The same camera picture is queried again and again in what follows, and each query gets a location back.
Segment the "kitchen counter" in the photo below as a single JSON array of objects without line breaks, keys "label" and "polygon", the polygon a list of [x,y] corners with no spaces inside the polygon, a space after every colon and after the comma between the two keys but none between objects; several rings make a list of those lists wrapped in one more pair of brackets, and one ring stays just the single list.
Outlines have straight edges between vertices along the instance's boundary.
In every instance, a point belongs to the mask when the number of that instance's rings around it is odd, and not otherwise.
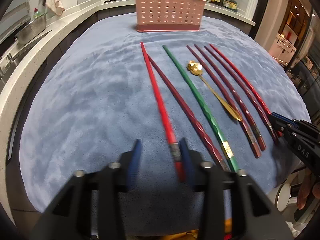
[{"label": "kitchen counter", "polygon": [[[97,11],[135,4],[135,0],[106,1],[108,0],[90,0],[67,9],[63,17],[55,16],[48,19],[46,30],[39,36],[49,33],[22,59],[0,94],[0,202],[12,221],[13,218],[7,196],[5,169],[10,132],[21,99],[42,63],[79,24]],[[206,3],[204,8],[236,18],[252,26],[255,25],[253,21],[223,7]],[[6,55],[9,52],[14,57],[20,50],[21,47],[19,47],[17,41],[12,44],[0,61],[1,68],[8,63]]]}]

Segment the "spoon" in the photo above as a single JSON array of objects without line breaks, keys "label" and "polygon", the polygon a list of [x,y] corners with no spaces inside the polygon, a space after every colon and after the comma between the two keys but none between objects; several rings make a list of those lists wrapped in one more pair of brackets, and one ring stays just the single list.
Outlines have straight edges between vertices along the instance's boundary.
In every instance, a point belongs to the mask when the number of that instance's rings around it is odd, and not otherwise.
[{"label": "spoon", "polygon": [[220,97],[216,91],[209,85],[209,83],[204,79],[202,76],[202,65],[200,63],[196,63],[194,60],[190,60],[187,69],[195,76],[198,76],[204,84],[210,89],[210,91],[216,96],[216,98],[220,101],[220,103],[223,105],[223,107],[231,114],[232,117],[237,119],[238,121],[242,122],[241,116],[238,114],[238,112],[230,106],[222,97]]}]

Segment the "dark red chopstick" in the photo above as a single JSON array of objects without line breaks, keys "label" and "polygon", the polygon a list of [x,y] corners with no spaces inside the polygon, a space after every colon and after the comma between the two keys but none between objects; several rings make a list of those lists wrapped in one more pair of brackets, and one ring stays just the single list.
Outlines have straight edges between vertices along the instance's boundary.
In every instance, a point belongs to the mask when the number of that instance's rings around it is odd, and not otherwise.
[{"label": "dark red chopstick", "polygon": [[279,139],[277,135],[275,134],[268,117],[264,114],[263,110],[261,107],[258,105],[257,101],[253,98],[252,94],[249,92],[247,87],[242,83],[242,81],[238,78],[238,76],[212,51],[210,50],[207,46],[204,46],[204,48],[212,55],[214,58],[228,71],[228,73],[233,77],[233,79],[238,83],[238,85],[243,89],[253,106],[256,108],[260,118],[262,119],[263,123],[267,127],[269,134],[271,135],[273,141],[275,144],[279,143]]},{"label": "dark red chopstick", "polygon": [[254,89],[254,87],[251,85],[251,83],[247,80],[247,78],[240,72],[240,70],[225,56],[220,52],[215,46],[210,44],[211,48],[213,48],[219,55],[222,57],[229,66],[239,75],[239,77],[242,79],[242,81],[247,85],[247,87],[251,90],[251,92],[254,94],[255,98],[258,100],[259,104],[261,105],[263,111],[267,116],[271,114],[269,108],[267,107],[266,103],[263,101],[263,99],[260,97],[258,92]]},{"label": "dark red chopstick", "polygon": [[162,124],[164,126],[165,134],[167,136],[167,140],[168,140],[168,144],[169,144],[169,148],[170,148],[170,153],[173,157],[174,165],[175,165],[179,180],[184,181],[185,174],[184,174],[183,167],[182,167],[181,152],[180,152],[180,149],[178,146],[178,142],[177,142],[176,136],[173,132],[172,125],[170,123],[170,119],[169,119],[169,116],[168,116],[167,111],[165,109],[164,102],[162,100],[161,93],[160,93],[160,90],[159,90],[159,87],[158,87],[158,84],[156,81],[156,77],[152,71],[149,57],[148,57],[148,54],[146,52],[146,49],[145,49],[142,41],[140,42],[140,45],[141,45],[144,60],[147,65],[149,77],[150,77],[152,88],[153,88],[153,93],[155,95],[155,98],[156,98],[156,101],[158,104],[158,109],[159,109],[159,112],[161,115]]},{"label": "dark red chopstick", "polygon": [[201,123],[196,119],[195,115],[191,111],[190,107],[187,105],[187,103],[183,100],[179,92],[175,89],[175,87],[171,84],[169,79],[164,75],[164,73],[161,71],[161,69],[158,67],[158,65],[152,60],[152,58],[149,56],[149,60],[153,67],[156,69],[156,71],[159,73],[160,77],[164,81],[164,83],[169,88],[170,92],[174,96],[174,98],[177,100],[179,105],[181,106],[183,112],[188,117],[189,121],[191,122],[193,128],[196,130],[198,136],[200,137],[202,143],[207,148],[208,152],[210,153],[212,159],[214,160],[215,164],[222,168],[224,171],[230,171],[228,166],[226,165],[225,161],[223,160],[220,152],[217,150],[217,148],[213,145],[213,142],[209,135],[204,131],[204,128],[202,127]]},{"label": "dark red chopstick", "polygon": [[[191,53],[196,57],[196,59],[199,61],[199,63],[203,66],[203,68],[207,71],[207,73],[209,74],[209,76],[212,78],[212,80],[217,84],[217,86],[219,87],[221,93],[223,94],[224,98],[227,100],[227,102],[238,111],[239,115],[241,116],[241,113],[239,111],[239,109],[236,107],[235,102],[232,100],[232,98],[229,96],[228,92],[226,91],[226,89],[223,87],[223,85],[221,84],[221,82],[219,81],[219,79],[213,74],[213,72],[210,70],[210,68],[207,66],[207,64],[193,51],[193,49],[191,49],[189,46],[187,46],[187,48],[191,51]],[[252,124],[252,127],[255,129],[256,125],[255,122],[252,118],[252,116],[250,115],[249,111],[247,110],[245,104],[243,103],[243,101],[241,100],[241,98],[239,97],[239,95],[237,94],[237,92],[233,89],[232,85],[230,84],[230,82],[223,76],[222,78],[223,82],[228,86],[229,90],[231,91],[231,93],[233,94],[234,98],[236,99],[236,101],[238,102],[238,104],[240,105],[246,119],[248,120],[249,123]],[[244,131],[250,147],[252,149],[252,152],[254,154],[254,156],[256,158],[259,158],[261,156],[261,152],[260,149],[257,145],[256,140],[254,139],[251,130],[249,128],[248,123],[245,121],[245,119],[242,119],[242,122],[240,122],[240,126],[242,128],[242,130]],[[262,139],[262,136],[259,136],[259,146],[261,148],[261,150],[265,150],[266,149],[266,145]]]}]

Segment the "stainless steel basin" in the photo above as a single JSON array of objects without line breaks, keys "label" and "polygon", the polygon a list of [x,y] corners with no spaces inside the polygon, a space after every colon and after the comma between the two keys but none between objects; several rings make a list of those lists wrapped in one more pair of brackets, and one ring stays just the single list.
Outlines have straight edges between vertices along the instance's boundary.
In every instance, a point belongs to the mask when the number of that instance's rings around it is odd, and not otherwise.
[{"label": "stainless steel basin", "polygon": [[4,70],[3,75],[0,74],[0,93],[3,90],[5,84],[9,80],[10,76],[12,75],[13,71],[17,68],[19,63],[22,61],[22,59],[28,54],[28,52],[39,42],[41,39],[43,39],[49,32],[43,34],[42,36],[38,37],[34,41],[31,41],[29,44],[24,46],[13,58],[12,62],[8,63]]}]

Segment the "metal bolt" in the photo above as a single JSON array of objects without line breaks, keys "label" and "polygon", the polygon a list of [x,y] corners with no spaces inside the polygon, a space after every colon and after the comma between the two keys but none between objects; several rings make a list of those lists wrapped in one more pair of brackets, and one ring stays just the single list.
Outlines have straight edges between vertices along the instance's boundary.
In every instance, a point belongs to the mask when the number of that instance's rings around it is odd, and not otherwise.
[{"label": "metal bolt", "polygon": [[241,177],[242,177],[242,176],[247,176],[247,173],[246,173],[245,170],[243,170],[243,169],[238,170],[237,173],[238,173],[238,175],[241,176]]},{"label": "metal bolt", "polygon": [[121,167],[121,164],[119,162],[109,163],[110,169],[119,169],[120,167]]},{"label": "metal bolt", "polygon": [[207,168],[212,168],[213,163],[212,162],[201,162],[200,164],[203,168],[207,169]]},{"label": "metal bolt", "polygon": [[83,177],[84,176],[84,171],[83,170],[77,170],[77,171],[75,171],[74,175],[76,177]]}]

